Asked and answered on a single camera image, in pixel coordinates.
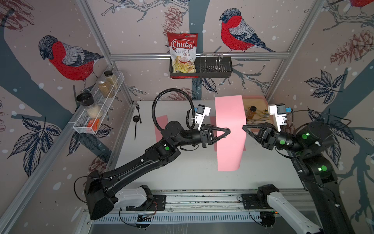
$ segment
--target white wire shelf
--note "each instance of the white wire shelf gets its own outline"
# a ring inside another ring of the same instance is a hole
[[[112,85],[112,89],[110,93],[114,93],[112,98],[109,97],[104,97],[100,91],[99,88],[97,88],[95,91],[91,91],[90,93],[92,94],[95,103],[101,107],[101,111],[103,112],[103,115],[98,118],[98,115],[96,116],[95,119],[93,119],[93,123],[95,123],[98,120],[97,127],[95,124],[92,124],[91,127],[87,127],[89,121],[91,118],[88,116],[87,111],[84,110],[82,114],[80,114],[78,120],[74,123],[73,129],[77,131],[77,133],[88,133],[88,134],[96,134],[97,131],[100,128],[100,125],[104,118],[107,116],[107,112],[112,105],[113,100],[116,98],[117,92],[121,87],[121,84],[123,83],[124,76],[122,72],[113,72],[113,74],[117,77],[117,83],[118,83],[118,89],[114,88],[114,85]]]

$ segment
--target black wall basket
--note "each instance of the black wall basket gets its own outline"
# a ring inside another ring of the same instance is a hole
[[[220,55],[212,56],[202,54],[195,59],[194,73],[173,73],[172,61],[170,59],[169,71],[170,77],[173,78],[229,78],[233,71],[231,57],[223,57]]]

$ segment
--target black fork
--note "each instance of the black fork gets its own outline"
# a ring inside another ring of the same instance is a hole
[[[140,113],[139,113],[139,109],[140,109],[140,107],[139,107],[139,104],[138,104],[138,103],[136,103],[136,104],[135,104],[135,106],[137,107],[137,110],[138,110],[138,114],[139,114],[139,119],[140,119],[140,123],[141,123],[141,118],[140,118]]]

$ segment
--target black lid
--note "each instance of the black lid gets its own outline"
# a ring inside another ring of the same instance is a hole
[[[105,71],[104,75],[105,76],[111,76],[111,75],[113,75],[113,72],[112,71]]]
[[[90,92],[84,92],[79,94],[77,96],[77,101],[83,106],[90,106],[95,102]]]

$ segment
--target black spoon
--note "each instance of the black spoon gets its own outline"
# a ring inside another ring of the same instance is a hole
[[[134,140],[136,140],[137,138],[137,122],[139,121],[140,117],[135,115],[132,120],[135,122],[135,136],[134,136]]]

